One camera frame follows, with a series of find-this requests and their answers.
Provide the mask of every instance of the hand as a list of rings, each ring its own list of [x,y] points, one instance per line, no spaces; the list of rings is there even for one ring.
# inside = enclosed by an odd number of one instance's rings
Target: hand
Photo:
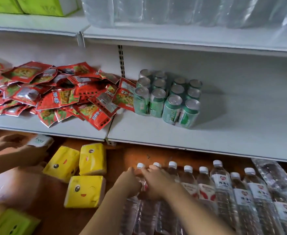
[[[124,171],[116,180],[113,188],[125,191],[127,197],[136,196],[141,190],[142,184],[138,181],[134,174],[134,168],[130,167]]]
[[[159,200],[164,199],[166,193],[176,184],[174,179],[164,170],[157,166],[150,165],[149,169],[141,169],[148,184],[147,191],[138,197],[141,199]]]
[[[19,147],[21,140],[23,140],[24,138],[26,138],[26,136],[21,134],[11,134],[0,137],[0,151],[5,148]]]
[[[42,162],[48,156],[46,152],[47,146],[35,147],[32,145],[25,145],[16,150],[20,161],[20,166],[34,166]]]

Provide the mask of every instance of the can lid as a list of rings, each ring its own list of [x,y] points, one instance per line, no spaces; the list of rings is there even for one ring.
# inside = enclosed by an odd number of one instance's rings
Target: can lid
[[[185,172],[193,173],[193,167],[186,165],[186,166],[184,166],[184,171],[185,171]]]
[[[150,79],[147,77],[142,77],[138,79],[138,83],[140,83],[141,85],[149,85]]]
[[[143,163],[139,162],[139,163],[137,164],[137,168],[143,168],[143,167],[145,167],[145,165],[144,165]]]
[[[135,93],[143,98],[149,98],[149,90],[147,87],[137,87]]]
[[[177,163],[173,162],[173,161],[170,161],[169,162],[169,167],[174,167],[175,169],[177,169]]]
[[[157,167],[162,167],[161,164],[158,163],[158,162],[153,163],[153,165],[155,165],[155,166],[157,166]]]
[[[218,166],[218,167],[222,167],[223,163],[220,160],[214,160],[213,161],[213,166]]]
[[[246,174],[256,175],[255,169],[253,169],[253,168],[251,168],[251,167],[246,167],[246,168],[245,168],[245,173],[246,173]]]
[[[189,108],[191,110],[199,110],[200,109],[200,102],[195,100],[195,99],[188,99],[185,102],[185,105],[187,106],[187,108]]]
[[[194,88],[201,88],[202,82],[197,80],[197,79],[192,79],[192,80],[190,80],[189,85],[194,87]]]
[[[158,79],[153,81],[153,85],[156,87],[164,87],[166,85],[166,82],[164,79],[158,78]]]
[[[196,89],[196,88],[189,88],[187,90],[187,94],[193,98],[199,98],[201,95],[201,91],[199,89]]]
[[[156,76],[157,78],[166,78],[166,74],[165,74],[165,72],[163,72],[163,71],[157,71],[157,72],[155,73],[155,76]]]
[[[240,174],[238,172],[231,172],[230,176],[231,176],[231,178],[238,178],[238,179],[240,179]]]
[[[151,72],[148,69],[142,69],[139,73],[139,77],[147,77],[150,75],[151,75]]]
[[[174,79],[174,82],[177,84],[185,84],[186,83],[186,79],[184,77],[177,77]]]
[[[181,85],[173,85],[171,87],[171,91],[175,94],[182,94],[182,93],[184,93],[185,89]]]
[[[208,174],[209,173],[208,167],[199,167],[199,172]]]
[[[179,106],[183,102],[182,98],[179,95],[170,95],[167,100],[173,106]]]
[[[165,90],[161,89],[161,88],[156,88],[152,91],[152,95],[155,98],[165,98],[166,96],[166,92]]]

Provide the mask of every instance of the pile of red packets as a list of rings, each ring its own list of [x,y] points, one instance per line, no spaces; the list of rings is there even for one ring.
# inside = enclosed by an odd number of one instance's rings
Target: pile of red packets
[[[136,85],[86,62],[55,67],[29,62],[5,69],[0,63],[0,115],[38,115],[47,127],[69,117],[106,126],[121,107],[134,111]]]

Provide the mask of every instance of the yellow tissue pack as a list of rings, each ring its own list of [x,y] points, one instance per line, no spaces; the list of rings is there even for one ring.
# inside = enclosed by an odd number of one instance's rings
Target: yellow tissue pack
[[[81,147],[79,171],[79,175],[106,174],[106,150],[102,143],[93,143]]]
[[[79,151],[61,146],[51,158],[43,173],[68,183],[79,166]]]
[[[103,176],[73,176],[70,179],[64,201],[65,208],[99,207],[105,194]]]

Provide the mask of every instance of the silver can top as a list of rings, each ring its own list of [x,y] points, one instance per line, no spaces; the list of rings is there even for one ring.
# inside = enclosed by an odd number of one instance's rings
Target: silver can top
[[[165,98],[166,96],[166,92],[165,90],[161,89],[161,88],[157,88],[157,89],[154,89],[152,91],[152,95],[155,97],[155,98]]]
[[[201,88],[202,82],[197,80],[197,79],[192,79],[192,80],[190,80],[189,85],[194,87],[194,88]]]
[[[174,82],[177,84],[185,84],[186,83],[186,79],[184,77],[177,77],[174,79]]]
[[[150,79],[147,78],[147,77],[141,77],[141,78],[138,79],[138,83],[140,85],[143,85],[143,86],[149,85],[150,84]]]
[[[155,73],[155,76],[156,76],[157,78],[162,78],[162,79],[164,79],[164,80],[167,79],[167,75],[166,75],[166,73],[163,72],[163,71],[157,71],[157,72]]]
[[[196,89],[196,88],[189,88],[187,91],[187,94],[193,98],[199,98],[201,95],[201,91],[199,89]]]
[[[175,94],[182,94],[182,93],[184,93],[185,89],[181,85],[173,85],[171,87],[171,91]]]
[[[166,85],[166,82],[164,79],[158,78],[153,81],[153,85],[156,87],[164,87]]]
[[[185,102],[187,108],[191,110],[199,110],[200,109],[200,102],[195,99],[189,99]]]
[[[148,69],[142,69],[139,73],[139,78],[148,77],[151,75],[151,72]]]
[[[147,87],[138,87],[136,88],[135,93],[143,98],[149,97],[149,90]]]
[[[179,95],[170,95],[167,100],[173,106],[179,106],[183,102],[182,98]]]

